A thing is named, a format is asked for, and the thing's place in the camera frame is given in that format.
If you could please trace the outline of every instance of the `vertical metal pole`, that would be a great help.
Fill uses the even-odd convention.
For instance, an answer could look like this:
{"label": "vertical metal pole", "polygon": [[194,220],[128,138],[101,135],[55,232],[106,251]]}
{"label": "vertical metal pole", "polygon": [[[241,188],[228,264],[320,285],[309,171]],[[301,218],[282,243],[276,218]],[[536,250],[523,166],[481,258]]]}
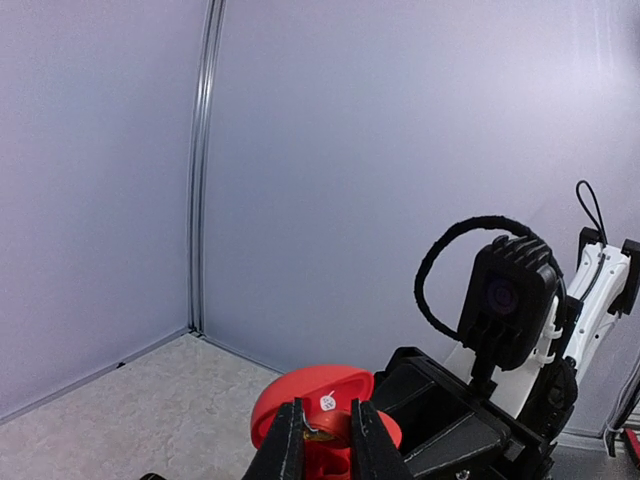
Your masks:
{"label": "vertical metal pole", "polygon": [[189,177],[189,327],[204,331],[204,196],[215,65],[220,47],[225,0],[210,0],[191,126]]}

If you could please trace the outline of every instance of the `red lid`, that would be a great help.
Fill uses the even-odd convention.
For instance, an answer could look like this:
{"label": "red lid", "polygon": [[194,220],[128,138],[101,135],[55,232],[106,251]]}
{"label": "red lid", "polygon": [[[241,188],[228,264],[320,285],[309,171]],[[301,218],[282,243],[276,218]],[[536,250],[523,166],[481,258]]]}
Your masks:
{"label": "red lid", "polygon": [[283,375],[262,392],[253,408],[251,441],[260,448],[283,403],[301,398],[307,418],[331,410],[351,412],[351,400],[369,400],[373,387],[371,372],[345,365],[317,365]]}

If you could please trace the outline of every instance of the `gray partition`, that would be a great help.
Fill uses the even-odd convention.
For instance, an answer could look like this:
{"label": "gray partition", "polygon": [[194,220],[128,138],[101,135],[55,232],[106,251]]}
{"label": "gray partition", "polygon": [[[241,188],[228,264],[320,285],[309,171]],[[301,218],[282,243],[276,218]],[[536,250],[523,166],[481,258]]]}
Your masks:
{"label": "gray partition", "polygon": [[206,3],[0,3],[0,418],[186,327]]}
{"label": "gray partition", "polygon": [[[610,238],[640,239],[632,2],[234,0],[225,12],[206,194],[206,335],[280,370],[443,360],[412,289],[458,220],[502,213],[568,280],[592,181]],[[475,253],[427,282],[456,325]],[[634,369],[640,310],[602,345],[574,432],[594,435]]]}

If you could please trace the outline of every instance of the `beige floor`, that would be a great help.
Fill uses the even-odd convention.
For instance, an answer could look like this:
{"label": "beige floor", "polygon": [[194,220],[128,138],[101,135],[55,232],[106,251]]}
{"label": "beige floor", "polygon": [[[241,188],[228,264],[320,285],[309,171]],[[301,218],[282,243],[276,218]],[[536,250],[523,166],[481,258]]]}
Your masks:
{"label": "beige floor", "polygon": [[275,374],[190,335],[0,427],[2,480],[237,480]]}

